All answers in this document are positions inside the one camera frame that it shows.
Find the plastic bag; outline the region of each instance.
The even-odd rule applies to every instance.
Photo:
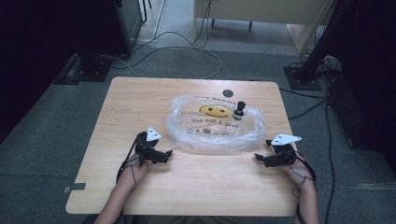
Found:
[[[173,98],[166,121],[175,147],[206,151],[253,149],[265,136],[265,120],[256,108],[245,107],[244,116],[233,117],[236,103],[208,97]]]

